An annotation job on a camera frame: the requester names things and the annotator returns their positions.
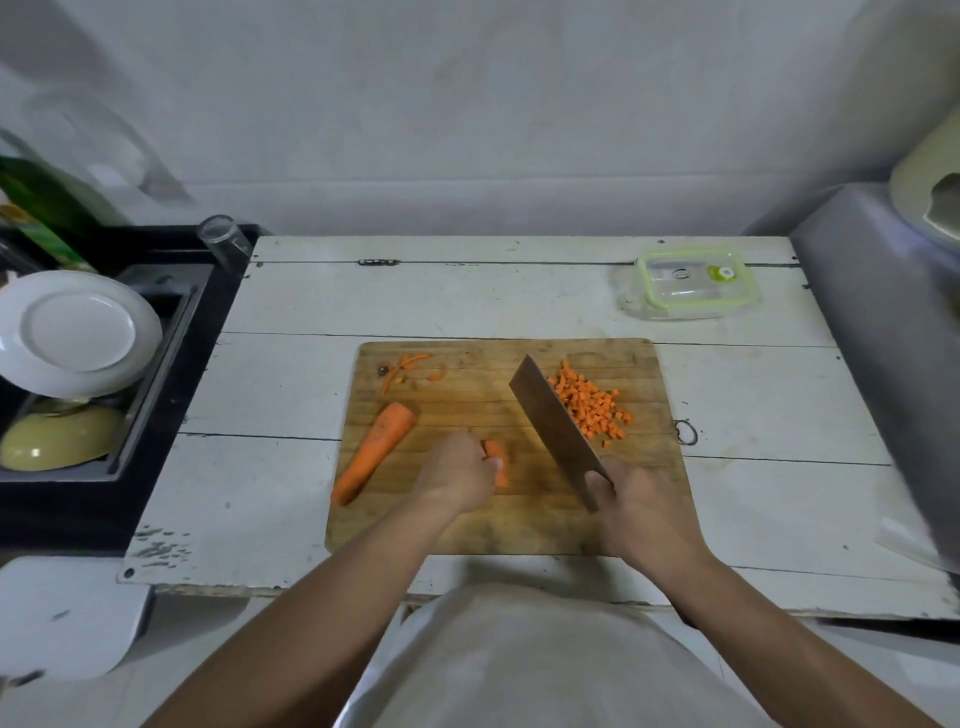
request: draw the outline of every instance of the person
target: person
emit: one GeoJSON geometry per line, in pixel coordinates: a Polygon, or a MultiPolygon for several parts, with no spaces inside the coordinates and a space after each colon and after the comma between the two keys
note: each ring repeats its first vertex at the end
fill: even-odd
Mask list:
{"type": "MultiPolygon", "coordinates": [[[[364,677],[339,724],[937,725],[721,563],[668,480],[603,464],[611,481],[588,473],[588,486],[608,544],[766,716],[637,610],[471,587],[403,623],[392,661],[364,677]]],[[[145,726],[333,725],[432,545],[491,496],[500,466],[466,431],[440,443],[408,497],[227,640],[145,726]]]]}

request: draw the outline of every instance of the yellow bowl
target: yellow bowl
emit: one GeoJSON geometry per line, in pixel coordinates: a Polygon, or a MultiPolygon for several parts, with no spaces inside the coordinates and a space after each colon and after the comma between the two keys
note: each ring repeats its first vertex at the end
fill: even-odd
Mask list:
{"type": "Polygon", "coordinates": [[[0,441],[0,466],[12,471],[50,471],[80,465],[110,452],[123,413],[90,405],[62,414],[31,413],[0,441]]]}

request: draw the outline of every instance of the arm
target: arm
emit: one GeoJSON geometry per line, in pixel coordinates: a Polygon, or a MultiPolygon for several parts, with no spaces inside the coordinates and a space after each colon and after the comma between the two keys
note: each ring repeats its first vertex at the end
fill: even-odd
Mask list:
{"type": "Polygon", "coordinates": [[[700,629],[780,725],[937,726],[754,589],[709,550],[693,501],[661,476],[603,459],[588,484],[611,546],[700,629]]]}
{"type": "Polygon", "coordinates": [[[410,496],[224,643],[145,728],[332,725],[432,545],[492,494],[499,467],[472,435],[450,436],[410,496]]]}

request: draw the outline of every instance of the white table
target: white table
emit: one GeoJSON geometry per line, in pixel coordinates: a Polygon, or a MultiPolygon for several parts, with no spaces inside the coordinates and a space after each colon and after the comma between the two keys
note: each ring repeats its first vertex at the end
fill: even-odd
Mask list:
{"type": "MultiPolygon", "coordinates": [[[[263,595],[321,562],[357,347],[389,338],[647,337],[657,344],[708,543],[798,614],[956,619],[941,572],[874,543],[899,479],[785,238],[261,238],[121,578],[263,595]],[[726,319],[636,318],[640,254],[724,246],[760,286],[726,319]],[[360,259],[398,259],[361,266],[360,259]]],[[[549,586],[651,608],[617,559],[431,556],[411,587],[549,586]]]]}

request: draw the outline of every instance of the container lid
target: container lid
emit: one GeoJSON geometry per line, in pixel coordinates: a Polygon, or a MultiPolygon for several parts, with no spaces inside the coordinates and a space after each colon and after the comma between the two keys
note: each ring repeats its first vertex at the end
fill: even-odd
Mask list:
{"type": "Polygon", "coordinates": [[[663,310],[709,306],[722,311],[760,298],[750,269],[723,248],[650,253],[637,259],[636,268],[647,302],[663,310]]]}

